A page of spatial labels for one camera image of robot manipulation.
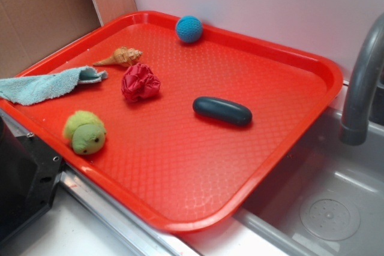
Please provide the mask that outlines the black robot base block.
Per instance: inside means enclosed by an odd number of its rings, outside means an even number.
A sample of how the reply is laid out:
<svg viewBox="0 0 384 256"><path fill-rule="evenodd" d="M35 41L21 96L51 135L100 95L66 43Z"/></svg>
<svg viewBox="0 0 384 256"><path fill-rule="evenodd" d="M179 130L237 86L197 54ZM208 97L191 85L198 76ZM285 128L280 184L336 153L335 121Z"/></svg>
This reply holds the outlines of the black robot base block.
<svg viewBox="0 0 384 256"><path fill-rule="evenodd" d="M1 244L48 212L62 156L36 135L15 136L1 119Z"/></svg>

